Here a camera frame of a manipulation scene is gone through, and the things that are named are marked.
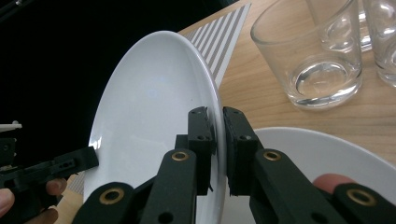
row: striped placemat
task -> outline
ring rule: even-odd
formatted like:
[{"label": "striped placemat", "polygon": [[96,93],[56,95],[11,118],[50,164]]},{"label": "striped placemat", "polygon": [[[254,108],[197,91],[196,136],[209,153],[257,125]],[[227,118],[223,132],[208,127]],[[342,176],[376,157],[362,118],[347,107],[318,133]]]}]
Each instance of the striped placemat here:
[{"label": "striped placemat", "polygon": [[[205,58],[217,87],[220,86],[224,77],[250,5],[248,3],[184,35]],[[78,173],[67,188],[82,194],[84,191],[84,172]]]}]

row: table surface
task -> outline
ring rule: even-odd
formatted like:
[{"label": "table surface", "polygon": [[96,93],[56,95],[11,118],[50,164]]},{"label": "table surface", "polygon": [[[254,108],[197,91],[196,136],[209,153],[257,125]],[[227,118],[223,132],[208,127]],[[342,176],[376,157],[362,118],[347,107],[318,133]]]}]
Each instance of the table surface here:
[{"label": "table surface", "polygon": [[[396,165],[396,89],[377,76],[372,51],[362,54],[363,84],[352,99],[344,105],[322,112],[297,109],[282,91],[250,38],[253,22],[273,2],[240,0],[179,32],[185,35],[251,3],[219,86],[223,106],[242,110],[254,129],[282,126],[328,133],[364,147]],[[82,196],[67,189],[57,207],[60,217],[56,223],[71,223],[81,205]]]}]

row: white plate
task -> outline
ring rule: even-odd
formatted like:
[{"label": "white plate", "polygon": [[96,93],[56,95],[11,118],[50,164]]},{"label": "white plate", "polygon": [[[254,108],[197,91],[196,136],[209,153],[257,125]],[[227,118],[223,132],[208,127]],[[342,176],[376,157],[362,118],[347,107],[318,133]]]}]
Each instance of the white plate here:
[{"label": "white plate", "polygon": [[92,125],[90,146],[99,166],[85,174],[84,202],[98,187],[124,182],[134,188],[154,177],[163,155],[187,134],[188,112],[206,106],[216,129],[214,191],[198,197],[197,223],[217,223],[225,192],[225,133],[218,90],[199,51],[182,35],[143,37],[123,56],[106,85]]},{"label": "white plate", "polygon": [[[274,127],[255,133],[264,147],[286,153],[311,181],[326,173],[347,175],[396,203],[396,168],[362,147],[306,129]],[[248,197],[226,195],[221,223],[255,223]]]}]

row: glass rim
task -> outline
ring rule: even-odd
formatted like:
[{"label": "glass rim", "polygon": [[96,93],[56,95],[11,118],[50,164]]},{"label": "glass rim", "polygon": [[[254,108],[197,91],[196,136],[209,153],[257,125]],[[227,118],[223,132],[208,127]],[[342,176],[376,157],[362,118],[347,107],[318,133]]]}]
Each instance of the glass rim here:
[{"label": "glass rim", "polygon": [[317,29],[319,29],[319,27],[323,26],[323,24],[328,23],[330,21],[335,21],[336,18],[338,18],[343,11],[345,11],[346,8],[350,7],[350,5],[353,3],[353,1],[358,1],[358,0],[346,0],[346,3],[341,6],[336,13],[334,13],[333,15],[330,16],[329,19],[327,19],[326,21],[323,21],[319,24],[316,24],[314,26],[313,29],[309,30],[306,33],[300,34],[300,35],[296,35],[291,39],[286,39],[286,40],[282,40],[282,41],[275,41],[275,40],[271,40],[271,41],[266,41],[266,40],[262,40],[259,39],[257,36],[254,35],[255,33],[255,28],[257,23],[259,22],[259,20],[264,16],[264,14],[270,10],[271,8],[275,7],[275,5],[277,5],[279,2],[281,1],[285,1],[285,0],[276,0],[274,3],[272,3],[268,8],[266,8],[261,14],[260,16],[253,22],[253,25],[250,28],[250,37],[253,39],[253,41],[255,43],[258,43],[260,45],[282,45],[282,44],[287,44],[289,42],[295,41],[297,39],[303,38],[304,36],[307,36],[313,32],[315,32]]}]

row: finger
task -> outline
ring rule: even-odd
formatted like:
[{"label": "finger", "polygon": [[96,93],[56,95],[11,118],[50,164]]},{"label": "finger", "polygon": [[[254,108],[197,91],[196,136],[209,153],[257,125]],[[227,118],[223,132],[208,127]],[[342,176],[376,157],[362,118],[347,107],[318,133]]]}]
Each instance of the finger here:
[{"label": "finger", "polygon": [[14,204],[14,194],[9,189],[0,189],[0,217],[2,217]]},{"label": "finger", "polygon": [[57,178],[47,182],[47,193],[49,195],[61,195],[67,187],[67,181],[64,178]]},{"label": "finger", "polygon": [[347,183],[356,183],[353,179],[345,176],[345,175],[338,175],[338,174],[325,174],[318,176],[313,185],[319,189],[323,189],[329,193],[333,193],[335,187],[340,184],[347,184]]},{"label": "finger", "polygon": [[50,208],[40,213],[37,217],[30,219],[25,224],[53,224],[56,219],[58,219],[58,211],[54,208]]}]

